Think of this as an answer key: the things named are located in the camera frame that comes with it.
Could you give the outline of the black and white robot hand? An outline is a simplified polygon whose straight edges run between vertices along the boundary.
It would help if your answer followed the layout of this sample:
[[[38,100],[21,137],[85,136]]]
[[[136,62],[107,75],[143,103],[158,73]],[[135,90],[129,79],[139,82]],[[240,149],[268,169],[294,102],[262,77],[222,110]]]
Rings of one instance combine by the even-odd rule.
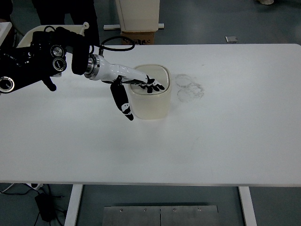
[[[110,90],[117,108],[133,120],[124,84],[136,85],[147,93],[165,90],[165,87],[146,73],[119,64],[110,64],[101,55],[91,54],[84,76],[93,81],[110,84]]]

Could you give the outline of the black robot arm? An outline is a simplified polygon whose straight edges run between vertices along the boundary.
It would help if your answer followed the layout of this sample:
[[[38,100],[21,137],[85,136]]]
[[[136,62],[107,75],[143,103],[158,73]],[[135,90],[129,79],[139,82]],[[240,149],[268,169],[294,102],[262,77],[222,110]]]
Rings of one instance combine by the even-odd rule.
[[[94,47],[85,36],[64,27],[34,31],[28,47],[1,49],[0,91],[14,92],[43,81],[50,91],[56,90],[51,77],[66,70],[66,54],[72,53],[71,69],[83,75]]]

